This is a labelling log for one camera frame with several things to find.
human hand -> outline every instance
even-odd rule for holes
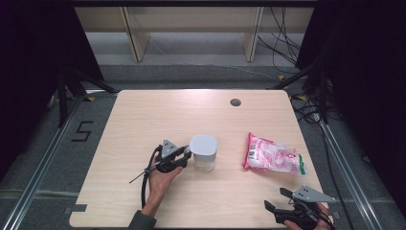
[[[155,217],[162,200],[164,199],[165,193],[168,191],[169,186],[173,179],[182,172],[182,167],[177,167],[171,172],[159,172],[152,169],[148,182],[149,182],[149,197],[146,202],[146,206],[143,208],[142,213],[149,217]]]
[[[324,213],[325,217],[327,217],[327,214],[328,214],[327,208],[321,203],[317,203],[317,207],[319,208],[320,212]],[[285,220],[283,224],[289,230],[302,230],[302,228],[300,228],[296,223],[289,221],[289,220]],[[317,226],[314,230],[329,230],[329,229],[330,229],[330,227],[329,227],[328,223],[324,222],[322,219],[319,219],[317,221]]]

pink bag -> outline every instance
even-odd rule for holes
[[[306,174],[302,156],[294,148],[258,138],[251,132],[248,134],[248,150],[242,166],[244,169]]]

aluminum rail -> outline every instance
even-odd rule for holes
[[[18,199],[11,213],[9,214],[6,223],[2,228],[3,230],[16,230],[20,226],[23,218],[30,208],[31,203],[33,202],[36,191],[38,190],[42,180],[45,177],[46,172],[48,171],[55,155],[57,154],[57,150],[63,140],[63,137],[65,136],[66,130],[71,124],[72,118],[74,117],[82,100],[83,97],[76,97],[73,100],[72,105],[69,108],[69,115],[66,119],[66,122],[63,124],[63,126],[57,129],[51,144],[42,156],[42,159],[36,167],[35,172],[30,179],[30,182],[24,189],[21,197]]]
[[[316,121],[320,119],[318,114],[315,114]],[[325,124],[323,120],[320,122],[323,132],[326,134],[327,142],[332,149],[332,155],[335,162],[337,163],[338,169],[343,176],[347,186],[349,187],[352,198],[357,205],[362,218],[364,219],[368,229],[383,229],[375,210],[373,209],[371,203],[369,202],[366,194],[358,183],[358,180],[353,173],[350,164],[348,163],[344,153],[341,151],[334,135],[329,128],[329,125]]]

sleeve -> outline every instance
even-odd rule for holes
[[[130,222],[128,226],[128,230],[152,230],[153,227],[155,226],[156,219],[155,218],[150,218],[143,213],[141,213],[140,210],[138,210],[132,221]]]

cable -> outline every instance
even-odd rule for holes
[[[291,100],[293,100],[298,95],[303,95],[303,93],[290,95],[289,97],[291,98]],[[312,98],[312,100],[315,101],[315,103],[317,103],[319,100],[319,97],[314,97],[314,98]],[[334,105],[334,102],[332,102],[331,99],[329,99],[329,98],[327,98],[327,102],[329,102],[329,105],[327,105],[327,116],[330,119],[335,120],[335,121],[340,121],[340,122],[345,121],[341,114],[337,114],[338,107],[336,105]],[[294,112],[300,113],[302,115],[302,117],[298,118],[298,122],[300,122],[302,119],[305,119],[307,123],[312,123],[311,121],[309,121],[306,118],[306,116],[314,114],[314,113],[319,113],[319,111],[318,111],[319,106],[310,105],[309,101],[307,101],[301,108],[296,108],[295,106],[293,106],[293,104],[292,104],[292,107],[293,107]],[[307,108],[313,108],[313,109],[310,109],[310,112],[305,112],[305,110]]]
[[[308,119],[310,119],[310,120],[312,121],[311,124],[316,124],[316,125],[319,127],[319,129],[321,130],[321,132],[322,132],[323,143],[324,143],[324,145],[325,145],[325,151],[326,151],[326,159],[327,159],[327,164],[328,164],[328,171],[329,171],[329,174],[330,174],[330,176],[331,176],[331,180],[332,180],[332,183],[333,183],[333,185],[334,185],[334,188],[335,188],[335,190],[336,190],[336,192],[337,192],[337,195],[338,195],[338,197],[339,197],[339,199],[340,199],[341,205],[343,206],[344,213],[345,213],[345,215],[346,215],[346,217],[347,217],[347,220],[349,221],[350,229],[353,230],[354,228],[353,228],[353,225],[352,225],[352,221],[351,221],[351,219],[350,219],[349,212],[348,212],[348,210],[347,210],[347,206],[346,206],[346,204],[344,203],[344,200],[343,200],[343,198],[342,198],[342,196],[341,196],[341,192],[340,192],[340,190],[338,189],[337,183],[336,183],[336,181],[335,181],[334,174],[333,174],[333,172],[332,172],[331,162],[330,162],[330,158],[329,158],[328,144],[327,144],[327,136],[326,136],[326,134],[324,133],[323,128],[322,128],[321,125],[319,124],[319,123],[321,122],[321,119],[319,118],[318,121],[316,121],[316,120],[314,120],[313,118],[310,118],[310,117],[309,117]]]
[[[258,36],[258,39],[259,39],[268,49],[270,49],[270,50],[272,50],[272,51],[278,53],[280,56],[286,58],[290,63],[295,64],[295,60],[294,60],[293,58],[287,56],[286,54],[282,53],[282,52],[279,51],[279,50],[276,50],[276,49],[272,48],[270,45],[266,44],[266,42],[264,42],[264,41],[262,40],[262,38],[260,38],[260,36]]]
[[[289,200],[288,204],[291,204],[293,206],[294,205],[302,206],[306,210],[306,214],[307,214],[308,217],[311,218],[311,216],[313,215],[316,219],[321,219],[326,224],[328,224],[328,226],[330,227],[330,230],[335,230],[334,225],[332,224],[331,220],[329,219],[329,217],[325,213],[319,212],[320,214],[323,214],[324,217],[322,217],[318,213],[315,213],[311,209],[309,209],[304,202],[301,202],[300,200],[297,200],[297,199],[296,200],[293,200],[293,199]]]
[[[147,167],[144,169],[143,172],[141,172],[137,177],[135,177],[134,179],[132,179],[129,183],[132,183],[134,180],[136,180],[138,177],[140,177],[142,174],[144,175],[144,179],[143,179],[143,185],[141,187],[141,206],[142,208],[144,208],[146,206],[146,188],[147,188],[147,181],[148,181],[148,177],[150,175],[151,172],[151,166],[152,166],[152,161],[153,158],[155,156],[156,152],[159,152],[162,150],[162,145],[159,145],[151,154],[151,157],[149,158],[149,162]]]
[[[292,46],[295,47],[295,48],[298,49],[298,50],[300,50],[300,46],[299,46],[298,44],[296,44],[295,42],[293,42],[293,41],[287,36],[287,34],[286,34],[286,26],[285,26],[285,24],[284,24],[284,19],[285,19],[285,14],[286,14],[286,8],[282,8],[282,23],[281,23],[281,24],[280,24],[278,18],[276,17],[276,15],[275,15],[275,13],[274,13],[272,7],[270,8],[270,10],[271,10],[271,12],[272,12],[272,15],[273,15],[273,17],[274,17],[274,19],[275,19],[277,25],[278,25],[278,28],[279,28],[279,35],[278,35],[278,37],[277,37],[277,43],[278,43],[279,40],[282,41],[282,40],[280,39],[280,37],[281,37],[281,35],[282,35],[282,36],[284,37],[284,43],[286,43],[286,45],[287,45],[287,50],[288,50],[290,56],[292,56],[292,59],[293,59],[293,56],[297,59],[296,53],[293,51]]]
[[[159,52],[161,52],[163,55],[166,55],[166,53],[165,53],[164,51],[162,51],[155,43],[153,43],[151,40],[150,40],[149,42],[150,42],[153,46],[155,46],[155,48],[158,49]],[[197,65],[197,64],[191,64],[191,63],[175,63],[175,62],[173,62],[173,64],[176,64],[176,65],[199,66],[199,65]],[[272,81],[280,81],[280,80],[277,80],[277,79],[273,78],[272,76],[269,76],[269,75],[266,75],[266,74],[263,74],[263,73],[258,73],[258,72],[253,72],[253,71],[244,70],[244,69],[242,69],[241,67],[237,67],[237,66],[231,66],[231,65],[215,65],[215,64],[209,64],[209,65],[216,66],[216,67],[221,67],[221,68],[237,69],[237,70],[242,71],[242,72],[245,72],[245,73],[249,73],[249,74],[253,74],[253,75],[262,75],[262,76],[265,76],[265,77],[269,78],[269,79],[272,80]]]
[[[272,52],[272,63],[274,64],[275,68],[277,68],[279,71],[281,71],[281,72],[283,72],[283,73],[295,74],[295,73],[290,73],[290,72],[283,71],[283,70],[281,70],[280,68],[278,68],[277,65],[275,64],[275,50],[276,50],[276,48],[277,48],[278,41],[280,40],[280,39],[279,39],[280,36],[281,36],[281,34],[278,35],[277,42],[275,42],[274,48],[272,49],[272,51],[273,51],[273,52]]]

